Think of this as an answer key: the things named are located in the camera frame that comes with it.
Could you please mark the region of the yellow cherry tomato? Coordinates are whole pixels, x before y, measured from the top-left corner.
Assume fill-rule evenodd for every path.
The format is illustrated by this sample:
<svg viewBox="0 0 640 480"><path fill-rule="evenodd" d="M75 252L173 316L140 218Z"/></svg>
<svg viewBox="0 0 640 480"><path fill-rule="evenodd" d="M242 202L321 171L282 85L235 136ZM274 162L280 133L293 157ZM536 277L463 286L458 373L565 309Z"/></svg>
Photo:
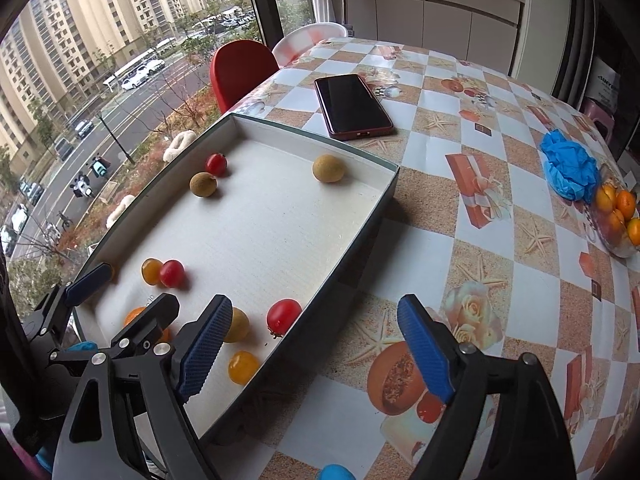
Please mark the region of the yellow cherry tomato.
<svg viewBox="0 0 640 480"><path fill-rule="evenodd" d="M157 258L147 258L142 262L141 275L146 284L155 286L160 282L163 263Z"/></svg>
<svg viewBox="0 0 640 480"><path fill-rule="evenodd" d="M257 373L260 361L245 350L235 352L228 363L228 376L237 385L245 386Z"/></svg>

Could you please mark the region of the orange in bowl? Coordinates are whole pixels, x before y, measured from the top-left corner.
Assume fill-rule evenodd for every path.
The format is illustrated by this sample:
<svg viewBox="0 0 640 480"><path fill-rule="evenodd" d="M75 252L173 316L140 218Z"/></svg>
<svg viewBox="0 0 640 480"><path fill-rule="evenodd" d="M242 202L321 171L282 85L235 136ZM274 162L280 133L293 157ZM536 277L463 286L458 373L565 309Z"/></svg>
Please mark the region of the orange in bowl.
<svg viewBox="0 0 640 480"><path fill-rule="evenodd" d="M626 225L627 236L634 246L640 245L640 219L638 217L631 218Z"/></svg>
<svg viewBox="0 0 640 480"><path fill-rule="evenodd" d="M612 245L617 245L622 239L626 232L626 223L616 208L604 217L602 232L604 238Z"/></svg>
<svg viewBox="0 0 640 480"><path fill-rule="evenodd" d="M616 192L616 209L620 212L625 222L628 222L636 211L636 196L634 193L620 188Z"/></svg>
<svg viewBox="0 0 640 480"><path fill-rule="evenodd" d="M610 184L600 185L594 196L594 204L601 214L610 214L616 208L616 191Z"/></svg>

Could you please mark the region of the glass fruit bowl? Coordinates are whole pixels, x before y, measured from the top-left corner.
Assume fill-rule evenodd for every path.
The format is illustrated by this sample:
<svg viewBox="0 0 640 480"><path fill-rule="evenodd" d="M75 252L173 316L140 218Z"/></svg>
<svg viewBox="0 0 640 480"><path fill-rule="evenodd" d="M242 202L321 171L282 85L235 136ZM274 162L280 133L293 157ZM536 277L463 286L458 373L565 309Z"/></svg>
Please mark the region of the glass fruit bowl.
<svg viewBox="0 0 640 480"><path fill-rule="evenodd" d="M639 252L637 194L608 166L599 168L599 181L588 206L593 229L614 256L628 259Z"/></svg>

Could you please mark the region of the red plastic chair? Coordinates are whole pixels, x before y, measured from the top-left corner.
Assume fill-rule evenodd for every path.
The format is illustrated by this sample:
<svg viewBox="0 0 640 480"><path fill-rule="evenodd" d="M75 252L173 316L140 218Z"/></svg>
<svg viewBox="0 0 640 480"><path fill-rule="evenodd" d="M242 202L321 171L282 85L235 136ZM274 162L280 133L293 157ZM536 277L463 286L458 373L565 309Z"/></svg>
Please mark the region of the red plastic chair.
<svg viewBox="0 0 640 480"><path fill-rule="evenodd" d="M209 79L221 114L277 73L272 52L255 40L233 40L218 48L209 65Z"/></svg>

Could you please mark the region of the red-cased smartphone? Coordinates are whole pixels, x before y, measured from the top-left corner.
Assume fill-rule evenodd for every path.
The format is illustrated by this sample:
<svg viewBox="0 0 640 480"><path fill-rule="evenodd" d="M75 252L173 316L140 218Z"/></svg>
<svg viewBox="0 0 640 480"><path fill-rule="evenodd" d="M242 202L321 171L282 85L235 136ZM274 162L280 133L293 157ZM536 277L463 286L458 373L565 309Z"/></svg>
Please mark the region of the red-cased smartphone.
<svg viewBox="0 0 640 480"><path fill-rule="evenodd" d="M321 77L314 88L332 139L350 141L394 132L386 111L358 74Z"/></svg>

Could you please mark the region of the checkered fruit-print tablecloth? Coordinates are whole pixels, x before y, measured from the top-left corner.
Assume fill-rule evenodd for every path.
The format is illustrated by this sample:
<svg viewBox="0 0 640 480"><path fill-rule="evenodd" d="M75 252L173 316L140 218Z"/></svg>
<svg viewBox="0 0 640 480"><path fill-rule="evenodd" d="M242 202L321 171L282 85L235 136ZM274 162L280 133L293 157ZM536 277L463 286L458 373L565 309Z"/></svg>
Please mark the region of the checkered fruit-print tablecloth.
<svg viewBox="0 0 640 480"><path fill-rule="evenodd" d="M396 162L381 223L326 305L310 344L288 350L212 448L226 479L312 479L329 464L359 479L407 478L442 410L420 393L387 414L373 374L397 346L407 294L484 352L541 360L570 432L579 478L612 474L639 408L639 261L613 257L582 205L544 177L550 129L601 164L610 153L577 110L451 55L332 39L257 87L240 112L324 133L314 82L356 73L396 132L363 151Z"/></svg>

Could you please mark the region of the brown kiwi fruit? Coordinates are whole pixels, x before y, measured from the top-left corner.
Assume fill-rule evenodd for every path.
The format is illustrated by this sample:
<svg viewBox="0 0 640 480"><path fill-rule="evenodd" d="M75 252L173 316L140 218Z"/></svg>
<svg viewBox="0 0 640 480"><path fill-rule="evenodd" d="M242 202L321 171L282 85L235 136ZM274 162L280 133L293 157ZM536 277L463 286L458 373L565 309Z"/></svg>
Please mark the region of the brown kiwi fruit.
<svg viewBox="0 0 640 480"><path fill-rule="evenodd" d="M244 311L236 307L232 308L232 320L224 342L235 344L242 341L250 332L250 319Z"/></svg>
<svg viewBox="0 0 640 480"><path fill-rule="evenodd" d="M195 196L201 198L212 196L218 188L217 178L207 171L198 172L191 178L189 188Z"/></svg>
<svg viewBox="0 0 640 480"><path fill-rule="evenodd" d="M344 178L346 165L336 156L320 155L312 164L312 174L321 183L337 183Z"/></svg>

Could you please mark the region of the blue crumpled plastic bag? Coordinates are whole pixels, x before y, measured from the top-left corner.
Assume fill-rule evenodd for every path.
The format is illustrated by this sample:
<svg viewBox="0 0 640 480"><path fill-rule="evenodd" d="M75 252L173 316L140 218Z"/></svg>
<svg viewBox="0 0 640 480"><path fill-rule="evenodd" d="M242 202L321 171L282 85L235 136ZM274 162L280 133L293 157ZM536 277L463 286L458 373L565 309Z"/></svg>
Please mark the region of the blue crumpled plastic bag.
<svg viewBox="0 0 640 480"><path fill-rule="evenodd" d="M539 144L544 161L544 175L553 191L564 200L590 205L600 184L597 161L558 129L547 132Z"/></svg>

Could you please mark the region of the red cherry tomato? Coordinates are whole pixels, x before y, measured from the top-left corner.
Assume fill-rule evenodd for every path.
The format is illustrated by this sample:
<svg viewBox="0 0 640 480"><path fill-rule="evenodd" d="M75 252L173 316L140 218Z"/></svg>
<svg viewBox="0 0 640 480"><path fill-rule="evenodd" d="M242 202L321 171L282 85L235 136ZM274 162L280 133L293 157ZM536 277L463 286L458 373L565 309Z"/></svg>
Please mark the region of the red cherry tomato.
<svg viewBox="0 0 640 480"><path fill-rule="evenodd" d="M221 153L214 153L208 156L205 163L205 170L214 177L223 177L228 169L226 156Z"/></svg>
<svg viewBox="0 0 640 480"><path fill-rule="evenodd" d="M284 336L301 313L302 307L296 300L285 298L277 301L266 315L270 334L275 337Z"/></svg>
<svg viewBox="0 0 640 480"><path fill-rule="evenodd" d="M180 288L185 278L186 270L178 260L167 260L160 267L160 284L167 288Z"/></svg>

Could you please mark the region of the white shallow box tray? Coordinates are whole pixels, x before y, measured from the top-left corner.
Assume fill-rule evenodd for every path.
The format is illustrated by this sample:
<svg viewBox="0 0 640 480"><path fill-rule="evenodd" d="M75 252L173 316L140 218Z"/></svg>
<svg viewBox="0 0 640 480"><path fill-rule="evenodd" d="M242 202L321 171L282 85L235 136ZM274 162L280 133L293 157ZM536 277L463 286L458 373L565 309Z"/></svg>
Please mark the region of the white shallow box tray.
<svg viewBox="0 0 640 480"><path fill-rule="evenodd" d="M217 191L191 193L208 156L226 156ZM321 183L320 155L338 157L344 178ZM180 261L186 284L176 290L178 330L216 295L250 319L241 348L266 362L278 348L266 314L290 298L312 308L337 269L390 198L397 165L358 148L276 122L224 116L165 167L109 229L90 256L114 266L116 280L76 310L82 336L108 344L126 315L149 304L158 289L141 276L147 258Z"/></svg>

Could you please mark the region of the white printed bag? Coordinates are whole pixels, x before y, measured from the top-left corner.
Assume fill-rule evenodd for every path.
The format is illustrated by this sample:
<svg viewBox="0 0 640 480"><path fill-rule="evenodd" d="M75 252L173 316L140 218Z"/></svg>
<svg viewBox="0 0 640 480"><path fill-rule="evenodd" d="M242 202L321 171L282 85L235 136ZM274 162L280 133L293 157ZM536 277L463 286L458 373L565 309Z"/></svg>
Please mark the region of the white printed bag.
<svg viewBox="0 0 640 480"><path fill-rule="evenodd" d="M617 110L620 93L620 75L598 56L591 63L585 91L585 98L596 102L600 107L614 115Z"/></svg>

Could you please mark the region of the pink plastic stool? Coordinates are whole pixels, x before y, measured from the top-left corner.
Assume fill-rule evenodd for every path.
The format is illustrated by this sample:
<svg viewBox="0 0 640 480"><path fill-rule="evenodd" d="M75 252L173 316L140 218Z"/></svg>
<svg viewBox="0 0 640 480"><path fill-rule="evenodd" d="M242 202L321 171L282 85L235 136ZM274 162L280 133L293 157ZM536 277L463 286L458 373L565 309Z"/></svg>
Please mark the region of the pink plastic stool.
<svg viewBox="0 0 640 480"><path fill-rule="evenodd" d="M582 103L582 114L593 122L605 143L609 144L615 125L614 117L593 99L585 99Z"/></svg>

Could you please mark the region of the white sideboard cabinet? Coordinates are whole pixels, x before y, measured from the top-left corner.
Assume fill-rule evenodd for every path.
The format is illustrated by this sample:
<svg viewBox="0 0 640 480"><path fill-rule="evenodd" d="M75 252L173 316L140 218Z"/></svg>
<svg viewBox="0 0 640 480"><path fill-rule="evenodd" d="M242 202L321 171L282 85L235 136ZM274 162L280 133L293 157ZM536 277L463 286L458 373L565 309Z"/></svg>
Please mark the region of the white sideboard cabinet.
<svg viewBox="0 0 640 480"><path fill-rule="evenodd" d="M360 39L436 50L513 72L525 0L333 0Z"/></svg>

